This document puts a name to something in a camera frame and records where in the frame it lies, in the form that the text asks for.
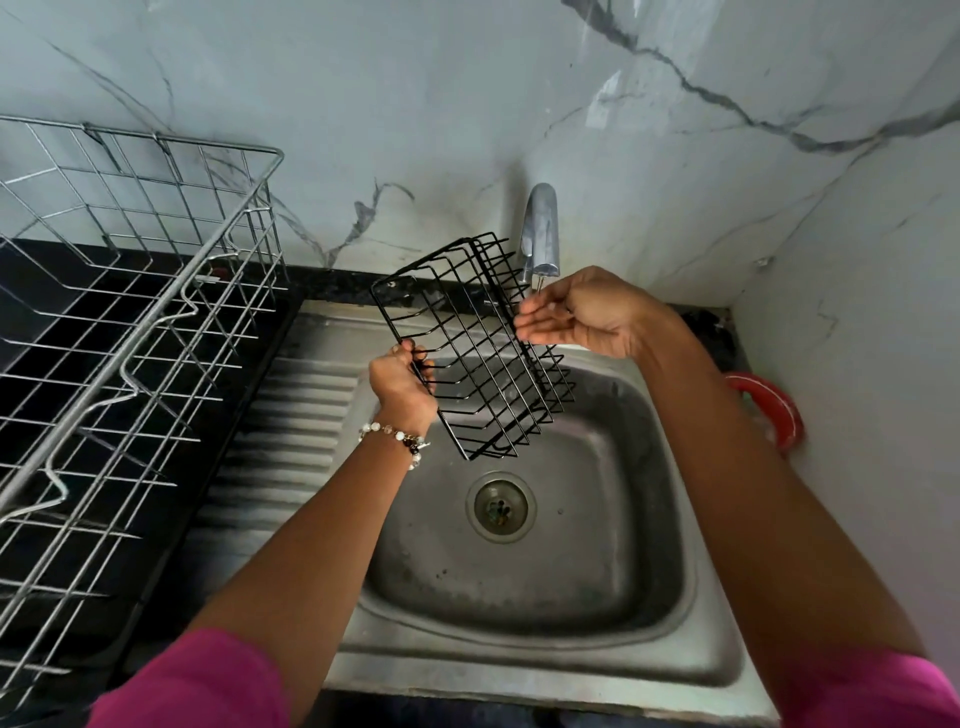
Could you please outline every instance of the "pink sleeve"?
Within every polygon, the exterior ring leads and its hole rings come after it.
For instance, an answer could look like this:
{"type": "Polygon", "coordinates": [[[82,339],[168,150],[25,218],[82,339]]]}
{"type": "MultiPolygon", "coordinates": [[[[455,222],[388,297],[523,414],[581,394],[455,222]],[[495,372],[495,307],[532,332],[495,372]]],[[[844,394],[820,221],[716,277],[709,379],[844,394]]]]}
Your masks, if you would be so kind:
{"type": "Polygon", "coordinates": [[[216,629],[180,637],[126,685],[100,696],[87,728],[287,728],[280,675],[258,649],[216,629]]]}
{"type": "Polygon", "coordinates": [[[800,661],[780,714],[783,728],[957,728],[960,700],[923,658],[854,651],[800,661]]]}

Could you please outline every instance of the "wire grid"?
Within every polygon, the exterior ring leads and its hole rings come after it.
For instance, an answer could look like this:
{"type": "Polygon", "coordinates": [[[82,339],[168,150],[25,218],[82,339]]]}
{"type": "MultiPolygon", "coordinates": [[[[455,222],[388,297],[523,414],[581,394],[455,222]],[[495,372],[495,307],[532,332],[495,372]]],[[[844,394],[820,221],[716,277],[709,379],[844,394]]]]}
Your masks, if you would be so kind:
{"type": "Polygon", "coordinates": [[[516,457],[517,447],[573,401],[556,348],[516,338],[514,309],[528,286],[505,242],[492,232],[457,240],[371,287],[397,342],[413,338],[435,360],[440,419],[468,460],[516,457]],[[386,289],[407,276],[414,310],[386,308],[386,289]],[[420,328],[401,334],[397,325],[404,324],[420,328]]]}
{"type": "Polygon", "coordinates": [[[0,143],[3,716],[121,633],[286,272],[279,150],[9,116],[0,143]]]}

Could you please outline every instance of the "metal wire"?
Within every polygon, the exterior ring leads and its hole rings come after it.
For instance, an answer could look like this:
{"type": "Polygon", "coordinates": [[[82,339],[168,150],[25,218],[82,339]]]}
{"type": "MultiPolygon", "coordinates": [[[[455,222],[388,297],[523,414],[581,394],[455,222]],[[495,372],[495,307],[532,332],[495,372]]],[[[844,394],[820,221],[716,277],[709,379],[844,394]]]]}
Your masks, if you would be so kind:
{"type": "Polygon", "coordinates": [[[2,717],[110,635],[84,606],[123,592],[286,271],[277,149],[12,116],[0,144],[2,717]]]}
{"type": "Polygon", "coordinates": [[[457,240],[371,287],[396,340],[413,338],[436,360],[440,419],[468,460],[516,456],[573,401],[555,347],[516,338],[514,308],[528,286],[519,282],[505,242],[492,232],[457,240]],[[383,304],[401,279],[412,311],[383,304]],[[423,328],[401,335],[401,323],[423,328]]]}

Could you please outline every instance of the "marble wall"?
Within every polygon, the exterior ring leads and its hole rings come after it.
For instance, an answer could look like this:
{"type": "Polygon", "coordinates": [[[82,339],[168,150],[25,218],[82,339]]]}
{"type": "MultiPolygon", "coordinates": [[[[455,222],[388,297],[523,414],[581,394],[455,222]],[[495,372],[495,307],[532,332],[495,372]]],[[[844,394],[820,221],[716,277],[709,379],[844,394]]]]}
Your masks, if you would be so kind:
{"type": "Polygon", "coordinates": [[[729,304],[874,141],[960,117],[902,107],[958,29],[949,0],[2,0],[0,98],[282,148],[295,263],[513,236],[551,182],[565,271],[729,304]]]}
{"type": "MultiPolygon", "coordinates": [[[[960,40],[904,111],[956,93],[960,40]]],[[[862,155],[733,308],[804,416],[793,465],[960,685],[960,125],[862,155]]]]}

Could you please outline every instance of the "forearm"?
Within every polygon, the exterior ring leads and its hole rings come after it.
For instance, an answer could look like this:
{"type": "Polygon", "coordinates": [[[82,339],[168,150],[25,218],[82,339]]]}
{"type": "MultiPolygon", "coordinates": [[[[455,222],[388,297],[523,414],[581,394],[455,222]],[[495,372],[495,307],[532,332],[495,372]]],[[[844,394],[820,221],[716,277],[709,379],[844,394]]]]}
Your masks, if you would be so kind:
{"type": "MultiPolygon", "coordinates": [[[[399,414],[382,422],[403,427],[399,414]]],[[[270,656],[294,725],[323,684],[410,462],[390,437],[365,438],[190,624],[227,630],[270,656]]]]}
{"type": "Polygon", "coordinates": [[[896,600],[682,320],[657,322],[644,336],[637,365],[761,674],[776,676],[776,663],[811,647],[921,654],[896,600]]]}

